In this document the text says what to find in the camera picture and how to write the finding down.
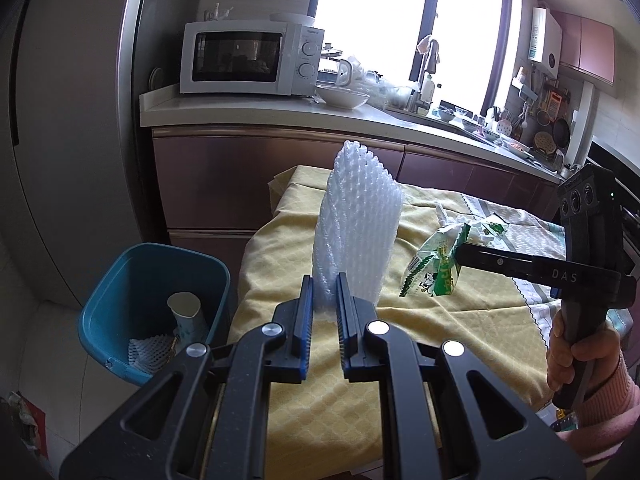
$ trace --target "hand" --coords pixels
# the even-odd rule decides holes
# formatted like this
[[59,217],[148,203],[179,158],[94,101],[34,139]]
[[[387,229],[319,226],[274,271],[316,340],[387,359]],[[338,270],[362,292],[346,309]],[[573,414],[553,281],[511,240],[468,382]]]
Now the hand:
[[594,393],[613,375],[620,362],[620,334],[607,324],[594,335],[569,345],[564,340],[564,319],[558,311],[549,335],[549,350],[546,352],[546,384],[557,392],[563,384],[574,380],[574,359],[596,360],[587,394]]

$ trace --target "pink sleeve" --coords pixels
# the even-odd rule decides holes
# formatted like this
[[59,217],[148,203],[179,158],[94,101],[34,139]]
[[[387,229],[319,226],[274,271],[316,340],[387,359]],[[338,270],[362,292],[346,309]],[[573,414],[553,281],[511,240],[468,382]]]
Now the pink sleeve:
[[578,430],[558,436],[585,462],[616,452],[640,417],[640,388],[629,377],[622,353],[613,376],[576,410],[576,415]]

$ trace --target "window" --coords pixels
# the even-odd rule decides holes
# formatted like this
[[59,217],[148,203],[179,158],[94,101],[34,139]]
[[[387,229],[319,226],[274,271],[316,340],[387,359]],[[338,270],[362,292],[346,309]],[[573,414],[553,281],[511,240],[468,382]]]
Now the window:
[[309,13],[326,42],[398,83],[418,79],[415,45],[433,34],[441,97],[483,114],[494,104],[511,0],[311,0]]

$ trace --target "trash can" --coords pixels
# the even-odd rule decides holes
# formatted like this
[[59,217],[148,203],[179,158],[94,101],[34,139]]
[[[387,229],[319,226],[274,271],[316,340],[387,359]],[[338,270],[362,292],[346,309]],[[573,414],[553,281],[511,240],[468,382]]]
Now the trash can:
[[220,260],[161,244],[124,251],[84,306],[78,335],[87,353],[125,381],[142,386],[151,375],[129,366],[129,339],[167,334],[176,327],[166,304],[174,292],[200,298],[210,330],[206,343],[226,344],[229,271]]

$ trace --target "microwave control panel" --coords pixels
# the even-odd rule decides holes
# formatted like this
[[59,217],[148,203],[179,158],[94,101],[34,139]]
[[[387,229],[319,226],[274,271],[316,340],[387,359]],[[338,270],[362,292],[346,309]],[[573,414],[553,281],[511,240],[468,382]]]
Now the microwave control panel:
[[291,85],[292,95],[311,96],[316,93],[316,80],[318,79],[318,66],[320,65],[323,40],[324,30],[302,27],[298,46],[298,59]]

